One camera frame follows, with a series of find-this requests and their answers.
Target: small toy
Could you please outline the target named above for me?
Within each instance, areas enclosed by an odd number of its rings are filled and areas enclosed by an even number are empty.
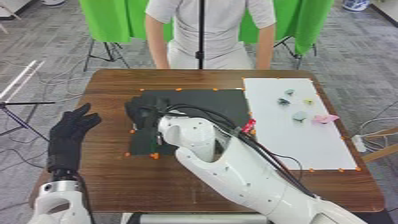
[[[279,98],[278,104],[283,105],[283,106],[288,106],[290,105],[290,101],[287,99]]]
[[[317,115],[313,121],[317,123],[327,124],[334,122],[340,119],[340,116],[336,115]]]
[[[313,104],[315,104],[313,99],[306,99],[306,100],[304,100],[304,103],[306,103],[308,105],[313,105]]]
[[[294,114],[294,120],[303,122],[308,119],[308,113],[304,111]]]
[[[290,96],[294,96],[294,93],[295,93],[295,90],[294,90],[294,89],[288,89],[288,90],[285,91],[285,94],[290,95]]]

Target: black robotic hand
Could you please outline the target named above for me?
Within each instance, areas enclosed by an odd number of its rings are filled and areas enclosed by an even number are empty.
[[[48,172],[66,169],[73,172],[80,167],[82,142],[91,128],[102,123],[98,114],[86,115],[91,104],[64,113],[63,120],[50,131]]]

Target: white paper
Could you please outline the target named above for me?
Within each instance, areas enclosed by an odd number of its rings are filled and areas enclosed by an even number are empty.
[[[295,90],[294,96],[285,94],[288,89]],[[329,115],[313,81],[299,78],[249,78],[246,97],[256,119],[258,141],[269,150],[294,157],[306,170],[356,169],[358,164],[334,122],[329,124],[313,122],[317,115]],[[279,98],[292,102],[288,106],[278,104]],[[304,103],[306,99],[313,99],[313,105]],[[294,114],[301,111],[308,113],[303,123],[294,120]],[[281,160],[288,168],[297,170],[295,161]]]

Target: white robotic arm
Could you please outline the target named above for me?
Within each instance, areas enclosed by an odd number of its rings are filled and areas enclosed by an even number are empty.
[[[308,196],[240,139],[203,118],[166,116],[159,126],[176,145],[178,160],[221,195],[258,211],[276,224],[361,224],[358,216],[320,197]],[[224,146],[217,161],[215,140]]]

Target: white cabinet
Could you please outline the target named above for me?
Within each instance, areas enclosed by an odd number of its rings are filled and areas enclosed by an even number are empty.
[[[384,2],[374,3],[377,8],[398,22],[398,0],[386,0]]]
[[[0,4],[16,12],[32,0],[0,0]],[[0,17],[9,17],[9,12],[0,8]]]

